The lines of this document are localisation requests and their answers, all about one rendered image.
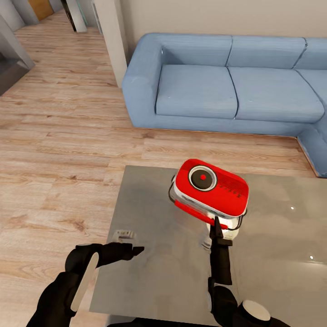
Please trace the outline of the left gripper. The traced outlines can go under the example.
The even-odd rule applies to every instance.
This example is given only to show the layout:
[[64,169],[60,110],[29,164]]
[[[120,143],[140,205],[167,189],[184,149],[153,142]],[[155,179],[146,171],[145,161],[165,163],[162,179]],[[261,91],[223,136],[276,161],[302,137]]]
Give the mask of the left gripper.
[[113,243],[110,242],[111,259],[109,264],[119,260],[131,260],[134,256],[144,251],[144,247],[132,247],[129,243]]

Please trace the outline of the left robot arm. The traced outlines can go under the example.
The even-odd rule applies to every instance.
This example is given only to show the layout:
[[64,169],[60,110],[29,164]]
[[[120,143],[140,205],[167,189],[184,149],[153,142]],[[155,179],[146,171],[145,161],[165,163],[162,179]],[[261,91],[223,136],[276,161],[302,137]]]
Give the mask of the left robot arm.
[[108,245],[77,245],[66,259],[65,272],[59,273],[56,280],[41,294],[37,311],[26,327],[69,327],[95,269],[119,260],[129,261],[144,251],[144,247],[132,247],[132,244],[122,243],[122,238],[136,237],[134,231],[115,230]]

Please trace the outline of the radio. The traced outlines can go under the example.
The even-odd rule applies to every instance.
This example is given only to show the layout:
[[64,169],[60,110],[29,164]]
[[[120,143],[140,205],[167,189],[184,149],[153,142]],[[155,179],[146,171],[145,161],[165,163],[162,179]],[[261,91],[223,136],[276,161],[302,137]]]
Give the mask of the radio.
[[[248,213],[249,189],[246,181],[228,171],[199,159],[187,159],[172,177],[176,194],[189,203],[224,219],[243,217]],[[215,220],[198,213],[179,201],[173,203],[183,211],[214,226]],[[221,229],[233,230],[220,224]]]

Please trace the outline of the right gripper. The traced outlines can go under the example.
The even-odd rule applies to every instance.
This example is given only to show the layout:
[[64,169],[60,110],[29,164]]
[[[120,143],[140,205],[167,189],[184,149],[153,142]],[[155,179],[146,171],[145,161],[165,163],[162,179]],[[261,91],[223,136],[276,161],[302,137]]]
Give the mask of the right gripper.
[[214,226],[210,225],[209,236],[212,240],[210,265],[216,268],[230,269],[228,246],[232,245],[232,241],[230,239],[224,239],[219,217],[216,216],[214,220]]

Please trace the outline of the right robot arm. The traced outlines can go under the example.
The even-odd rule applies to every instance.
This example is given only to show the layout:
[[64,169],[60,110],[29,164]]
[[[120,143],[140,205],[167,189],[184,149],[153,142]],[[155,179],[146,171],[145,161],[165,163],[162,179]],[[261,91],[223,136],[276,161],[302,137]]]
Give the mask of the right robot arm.
[[244,300],[239,306],[229,288],[214,286],[215,283],[233,285],[230,272],[228,246],[230,239],[224,239],[219,217],[210,225],[210,236],[199,240],[197,247],[210,254],[211,277],[208,278],[208,307],[221,327],[289,327],[273,318],[259,303]]

